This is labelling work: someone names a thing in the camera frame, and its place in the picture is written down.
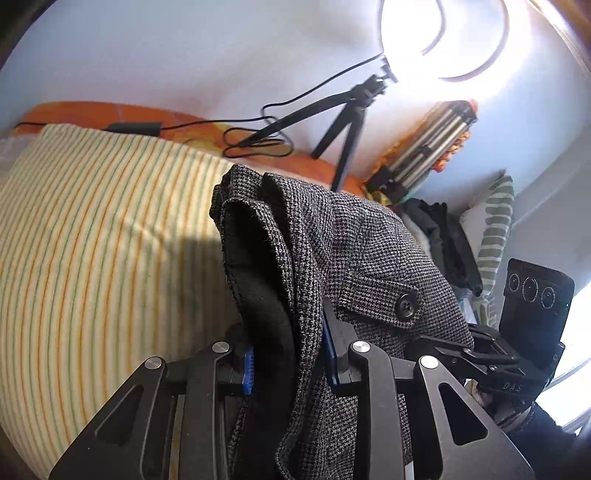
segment black sleeve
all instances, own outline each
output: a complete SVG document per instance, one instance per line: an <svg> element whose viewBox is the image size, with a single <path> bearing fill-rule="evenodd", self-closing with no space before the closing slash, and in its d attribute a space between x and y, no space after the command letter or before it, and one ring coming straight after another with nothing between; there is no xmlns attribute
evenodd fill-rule
<svg viewBox="0 0 591 480"><path fill-rule="evenodd" d="M576 438L573 433L565 433L536 403L524 422L507 435L529 462L537 480L557 478Z"/></svg>

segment green striped pillow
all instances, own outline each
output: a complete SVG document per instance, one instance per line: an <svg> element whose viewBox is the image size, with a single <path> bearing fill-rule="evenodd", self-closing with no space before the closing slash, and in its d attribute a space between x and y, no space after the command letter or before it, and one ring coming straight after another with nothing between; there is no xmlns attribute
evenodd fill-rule
<svg viewBox="0 0 591 480"><path fill-rule="evenodd" d="M511 230L513 200L513 179L503 175L460 218L482 277L482 294L472 299L472 306L479 322L485 325L498 323L490 294Z"/></svg>

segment yellow striped fabric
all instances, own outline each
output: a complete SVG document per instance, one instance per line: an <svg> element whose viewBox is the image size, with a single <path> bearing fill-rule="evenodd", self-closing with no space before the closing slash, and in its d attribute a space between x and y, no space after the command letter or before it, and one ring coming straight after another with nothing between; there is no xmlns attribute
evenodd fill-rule
<svg viewBox="0 0 591 480"><path fill-rule="evenodd" d="M208 210L231 163L49 125L0 189L0 423L40 478L147 357L238 314Z"/></svg>

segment black tripod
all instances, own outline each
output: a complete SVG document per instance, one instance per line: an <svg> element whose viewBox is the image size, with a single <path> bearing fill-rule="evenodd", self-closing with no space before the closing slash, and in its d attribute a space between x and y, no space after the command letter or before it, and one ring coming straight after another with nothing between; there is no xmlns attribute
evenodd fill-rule
<svg viewBox="0 0 591 480"><path fill-rule="evenodd" d="M369 107L375 100L376 95L383 93L386 89L385 79L390 78L395 80L389 69L383 67L386 71L386 75L378 77L372 75L365 82L355 85L348 92L337 93L336 95L330 95L322 100L312 103L311 105L305 106L300 110L297 110L289 115L279 119L277 122L259 130L252 134L250 137L242 140L237 147L247 148L252 144L263 140L264 138L280 132L290 125L301 122L306 118L317 115L320 112L329 110L338 105L345 104L345 107L341 110L339 116L332 123L328 131L322 137L318 146L314 149L311 154L312 158L319 158L328 146L335 140L335 138L341 133L349 124L349 132L345 139L343 151L340 155L339 163L336 167L335 176L332 181L330 189L333 192L338 192L343 185L347 171L349 169L349 163L357 148L359 142L359 134L363 128L363 121L365 119L365 109Z"/></svg>

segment tripod leg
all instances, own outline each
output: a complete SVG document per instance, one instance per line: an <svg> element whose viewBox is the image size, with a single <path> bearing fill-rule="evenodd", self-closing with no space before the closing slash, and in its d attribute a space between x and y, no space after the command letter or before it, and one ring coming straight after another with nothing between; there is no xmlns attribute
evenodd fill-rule
<svg viewBox="0 0 591 480"><path fill-rule="evenodd" d="M349 127L349 132L345 139L345 145L343 146L343 152L340 155L339 163L336 166L335 176L332 185L330 186L330 189L333 192L338 192L345 181L347 171L349 170L349 164L353 158L357 144L359 143L359 136L361 134L361 129L363 128L363 121L365 120L365 110L358 106L354 107L351 111L351 115L353 116L353 121Z"/></svg>
<svg viewBox="0 0 591 480"><path fill-rule="evenodd" d="M325 110L330 110L331 108L339 106L342 103L346 103L347 101L349 101L350 97L350 92L343 92L337 93L336 95L331 95L329 97L323 98L322 100L318 100L317 102L311 103L305 106L304 108L296 110L295 112L290 113L289 115L279 119L277 122L274 122L271 125L259 130L258 132L252 134L250 137L246 137L237 145L237 147L250 147L253 143L263 140L264 138L272 134L275 134L286 127L289 127L290 125L296 124L297 122L301 122L302 120L317 115L320 112L324 112Z"/></svg>
<svg viewBox="0 0 591 480"><path fill-rule="evenodd" d="M349 125L349 123L351 123L352 116L355 115L353 109L354 107L351 107L349 103L345 105L345 107L340 111L339 116L335 118L335 121L332 123L330 128L326 131L326 133L318 143L318 146L310 154L312 158L320 158L320 156L335 140L339 133L341 133L345 129L345 127Z"/></svg>

